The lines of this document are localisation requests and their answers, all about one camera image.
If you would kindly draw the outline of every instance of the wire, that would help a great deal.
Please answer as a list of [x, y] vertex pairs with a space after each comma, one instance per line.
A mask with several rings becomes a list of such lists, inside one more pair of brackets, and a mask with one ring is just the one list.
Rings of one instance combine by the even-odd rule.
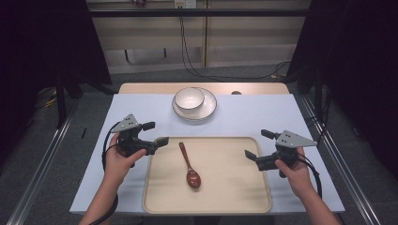
[[[187, 41], [185, 39], [184, 19], [182, 17], [179, 17], [179, 23], [180, 23], [180, 27], [181, 27], [181, 57], [182, 57], [182, 62], [184, 64], [185, 69], [193, 76], [202, 77], [202, 78], [208, 78], [210, 80], [222, 83], [222, 81], [220, 81], [218, 79], [215, 79], [215, 78], [212, 78], [212, 77], [208, 77], [208, 76], [203, 76], [198, 71], [196, 71], [196, 69], [193, 67], [193, 65], [191, 63], [190, 55], [188, 54]], [[190, 66], [191, 66], [191, 69], [194, 71], [194, 73], [187, 68], [187, 64], [185, 63], [184, 50], [185, 50], [185, 54], [187, 55], [188, 62], [190, 64]]]
[[[188, 54], [187, 41], [185, 39], [184, 19], [182, 17], [179, 17], [179, 22], [180, 22], [180, 31], [181, 31], [181, 56], [182, 56], [182, 61], [183, 61], [185, 69], [193, 76], [201, 77], [201, 78], [208, 78], [208, 79], [211, 79], [213, 81], [217, 81], [217, 82], [221, 82], [221, 83], [223, 83], [223, 81], [221, 81], [219, 79], [259, 80], [259, 79], [264, 79], [264, 78], [270, 77], [270, 76], [274, 75], [275, 73], [278, 74], [279, 70], [281, 70], [286, 64], [291, 62], [291, 61], [281, 62], [278, 65], [276, 65], [276, 68], [275, 68], [275, 70], [273, 72], [271, 72], [271, 73], [269, 73], [267, 75], [264, 75], [264, 76], [259, 76], [259, 77], [204, 76], [204, 75], [200, 74], [193, 67], [193, 65], [191, 63], [190, 55]], [[188, 63], [190, 64], [191, 69], [193, 70], [193, 72], [190, 71], [190, 69], [187, 67], [187, 64], [185, 62], [184, 52], [187, 55]]]
[[319, 172], [312, 165], [313, 163], [311, 163], [311, 161], [307, 162], [306, 160], [303, 160], [301, 158], [297, 158], [297, 160], [304, 163], [305, 165], [307, 165], [313, 172], [315, 182], [316, 182], [316, 189], [317, 189], [319, 197], [321, 197], [321, 199], [322, 199], [322, 184], [321, 184], [321, 179], [319, 178]]
[[322, 124], [322, 130], [321, 130], [321, 133], [319, 134], [319, 137], [318, 137], [318, 141], [317, 141], [316, 146], [319, 145], [319, 142], [321, 141], [321, 138], [322, 138], [323, 135], [325, 134], [325, 130], [326, 130], [326, 127], [327, 127], [327, 125], [328, 125], [330, 102], [331, 102], [331, 93], [330, 93], [330, 90], [328, 90], [328, 95], [327, 95], [327, 99], [326, 99], [326, 104], [325, 104], [325, 106], [323, 107], [322, 115], [321, 115], [322, 117], [325, 115], [325, 119], [324, 119], [324, 123]]
[[[119, 122], [117, 122], [116, 124], [114, 124], [108, 131], [108, 133], [106, 134], [105, 137], [105, 141], [103, 143], [103, 148], [102, 148], [102, 169], [105, 171], [105, 166], [106, 166], [106, 153], [108, 152], [109, 149], [115, 147], [118, 145], [118, 143], [113, 144], [111, 146], [109, 146], [108, 148], [106, 148], [106, 144], [108, 143], [108, 139], [109, 136], [111, 135], [111, 130], [113, 128], [115, 128], [117, 125], [119, 124]], [[103, 221], [105, 221], [107, 218], [109, 218], [116, 210], [117, 205], [119, 203], [119, 198], [117, 196], [117, 193], [115, 195], [115, 199], [114, 199], [114, 203], [112, 204], [111, 208], [109, 209], [109, 211], [103, 215], [102, 217], [100, 217], [99, 219], [95, 220], [94, 222], [90, 223], [90, 225], [98, 225], [101, 224]]]

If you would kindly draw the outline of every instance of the hand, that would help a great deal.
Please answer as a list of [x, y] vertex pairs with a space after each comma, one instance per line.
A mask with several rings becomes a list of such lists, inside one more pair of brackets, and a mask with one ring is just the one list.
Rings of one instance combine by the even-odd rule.
[[[299, 158], [305, 160], [304, 150], [302, 147], [298, 147]], [[275, 165], [286, 175], [290, 187], [299, 198], [305, 197], [308, 193], [315, 191], [313, 184], [310, 180], [310, 174], [308, 172], [307, 165], [297, 161], [291, 168], [289, 168], [283, 161], [277, 159]]]
[[[119, 133], [117, 132], [114, 137], [112, 137], [109, 145], [113, 146], [117, 144], [118, 137]], [[146, 153], [146, 150], [141, 149], [129, 157], [123, 157], [117, 153], [117, 147], [117, 145], [111, 147], [106, 153], [106, 167], [103, 179], [110, 180], [111, 182], [114, 182], [114, 184], [118, 184], [120, 186], [123, 183], [124, 177], [129, 172], [130, 166], [135, 161], [143, 157]]]

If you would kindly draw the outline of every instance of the white table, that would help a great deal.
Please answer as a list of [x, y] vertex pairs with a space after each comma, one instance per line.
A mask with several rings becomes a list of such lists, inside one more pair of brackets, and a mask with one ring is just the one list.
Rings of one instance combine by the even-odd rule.
[[[113, 124], [122, 120], [129, 113], [133, 113], [139, 123], [156, 122], [154, 129], [140, 133], [139, 137], [147, 141], [166, 136], [249, 136], [257, 140], [262, 156], [268, 156], [275, 151], [275, 141], [261, 136], [261, 129], [273, 132], [282, 132], [287, 129], [311, 139], [310, 132], [292, 95], [216, 95], [217, 110], [208, 119], [196, 122], [181, 119], [174, 113], [171, 106], [173, 96], [173, 94], [119, 94], [114, 96], [70, 212], [83, 214], [91, 203], [103, 176], [100, 155], [106, 133]], [[325, 203], [333, 212], [344, 211], [344, 206], [317, 149], [306, 147], [305, 154], [320, 173]], [[126, 176], [118, 191], [119, 205], [116, 212], [149, 215], [143, 207], [148, 160], [149, 157], [140, 159]], [[287, 180], [282, 179], [277, 170], [265, 173], [267, 173], [272, 200], [271, 209], [268, 211], [269, 215], [305, 212]]]

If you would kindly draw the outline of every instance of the table surface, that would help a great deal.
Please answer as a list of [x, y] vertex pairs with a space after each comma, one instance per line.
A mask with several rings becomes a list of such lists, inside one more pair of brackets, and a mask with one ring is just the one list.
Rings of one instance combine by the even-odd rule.
[[185, 87], [202, 87], [215, 95], [236, 91], [242, 95], [289, 94], [280, 82], [129, 82], [120, 87], [119, 94], [175, 94]]
[[[211, 91], [218, 101], [216, 112], [205, 121], [191, 123], [178, 117], [171, 109], [170, 102], [174, 94], [184, 87], [192, 86]], [[234, 91], [243, 95], [230, 95]], [[258, 141], [262, 155], [268, 156], [275, 151], [275, 142], [262, 137], [260, 134], [261, 128], [274, 132], [282, 132], [284, 129], [288, 129], [301, 136], [312, 138], [294, 97], [288, 94], [286, 86], [282, 83], [125, 83], [121, 86], [119, 94], [114, 96], [112, 106], [108, 111], [107, 119], [99, 135], [99, 141], [70, 208], [72, 213], [84, 213], [90, 204], [100, 185], [101, 173], [103, 173], [97, 168], [100, 168], [99, 157], [108, 127], [120, 121], [120, 118], [126, 116], [127, 113], [133, 113], [139, 123], [145, 123], [148, 122], [146, 120], [156, 118], [156, 128], [140, 133], [143, 140], [154, 140], [164, 135], [170, 137], [181, 135], [249, 136]], [[232, 120], [235, 121], [237, 117], [240, 118], [236, 123], [230, 123]], [[325, 203], [332, 211], [344, 211], [340, 197], [316, 147], [306, 147], [305, 153], [321, 174]], [[116, 212], [148, 215], [142, 206], [148, 157], [142, 158], [140, 163], [136, 163], [135, 171], [129, 172], [118, 191], [119, 206]], [[264, 175], [268, 180], [272, 199], [269, 214], [305, 212], [301, 202], [291, 191], [287, 179], [280, 178], [278, 171], [267, 171], [264, 172]]]

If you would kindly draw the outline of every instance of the wooden tray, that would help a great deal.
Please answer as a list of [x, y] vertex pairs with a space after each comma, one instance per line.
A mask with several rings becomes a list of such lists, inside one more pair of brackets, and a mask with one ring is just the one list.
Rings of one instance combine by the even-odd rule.
[[[202, 185], [186, 181], [187, 164], [178, 143], [184, 142]], [[173, 137], [149, 161], [144, 209], [151, 214], [264, 214], [271, 206], [265, 173], [245, 157], [257, 156], [258, 144], [248, 137]]]

